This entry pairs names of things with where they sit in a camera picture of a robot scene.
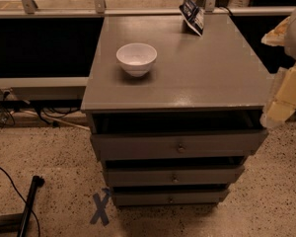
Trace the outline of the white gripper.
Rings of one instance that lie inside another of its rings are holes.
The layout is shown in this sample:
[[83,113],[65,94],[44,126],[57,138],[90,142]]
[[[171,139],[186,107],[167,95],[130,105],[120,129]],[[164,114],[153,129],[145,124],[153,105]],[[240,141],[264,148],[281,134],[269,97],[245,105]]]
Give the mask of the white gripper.
[[[290,18],[282,20],[273,30],[265,34],[261,42],[269,46],[284,46],[284,37]],[[275,98],[266,103],[259,119],[265,128],[283,125],[296,111],[296,65],[285,73]]]

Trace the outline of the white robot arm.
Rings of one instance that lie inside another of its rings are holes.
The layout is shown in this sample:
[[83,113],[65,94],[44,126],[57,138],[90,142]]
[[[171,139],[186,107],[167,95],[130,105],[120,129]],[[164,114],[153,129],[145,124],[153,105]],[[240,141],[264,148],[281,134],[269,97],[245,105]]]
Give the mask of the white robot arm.
[[[292,14],[263,36],[261,42],[283,46],[284,53],[296,60],[296,8]],[[296,62],[289,69],[275,73],[260,123],[265,128],[284,124],[296,111]]]

